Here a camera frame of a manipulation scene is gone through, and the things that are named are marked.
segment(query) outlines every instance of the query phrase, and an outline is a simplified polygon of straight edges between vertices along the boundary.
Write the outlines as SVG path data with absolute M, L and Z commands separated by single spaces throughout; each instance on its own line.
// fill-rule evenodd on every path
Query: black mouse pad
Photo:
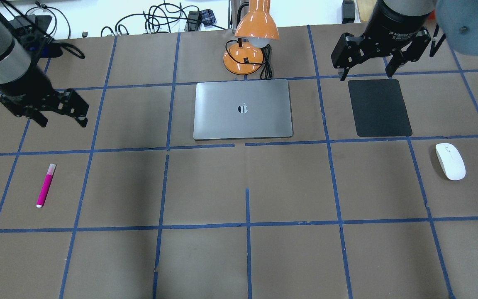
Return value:
M 348 87 L 357 135 L 412 135 L 398 80 L 352 80 Z

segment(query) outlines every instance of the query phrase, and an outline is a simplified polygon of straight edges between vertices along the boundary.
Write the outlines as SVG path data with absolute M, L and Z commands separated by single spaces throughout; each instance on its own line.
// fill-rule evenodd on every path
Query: orange desk lamp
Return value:
M 263 53 L 260 48 L 267 46 L 272 39 L 279 39 L 278 28 L 269 11 L 271 0 L 250 0 L 248 13 L 237 25 L 235 36 L 238 42 L 224 53 L 224 66 L 228 71 L 239 74 L 251 74 L 263 63 Z

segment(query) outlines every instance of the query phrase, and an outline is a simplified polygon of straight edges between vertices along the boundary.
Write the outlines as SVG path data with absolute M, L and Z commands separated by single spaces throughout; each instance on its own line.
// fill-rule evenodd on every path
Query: computer mouse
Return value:
M 466 176 L 466 166 L 457 148 L 450 143 L 439 143 L 435 148 L 447 178 L 453 181 L 462 180 Z

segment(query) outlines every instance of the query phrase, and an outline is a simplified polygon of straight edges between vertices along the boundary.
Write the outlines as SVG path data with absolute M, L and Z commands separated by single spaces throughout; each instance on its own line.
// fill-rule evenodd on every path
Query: marker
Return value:
M 38 201 L 36 201 L 36 208 L 41 208 L 45 204 L 45 198 L 47 197 L 49 186 L 51 186 L 51 181 L 53 180 L 55 167 L 55 164 L 49 164 L 49 169 L 47 170 L 47 174 L 45 176 L 44 185 L 41 187 L 40 195 L 38 195 Z

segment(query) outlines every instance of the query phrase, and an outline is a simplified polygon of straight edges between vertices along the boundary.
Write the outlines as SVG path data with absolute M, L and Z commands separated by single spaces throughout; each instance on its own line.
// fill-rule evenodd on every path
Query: laptop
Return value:
M 291 137 L 285 79 L 197 84 L 195 140 Z

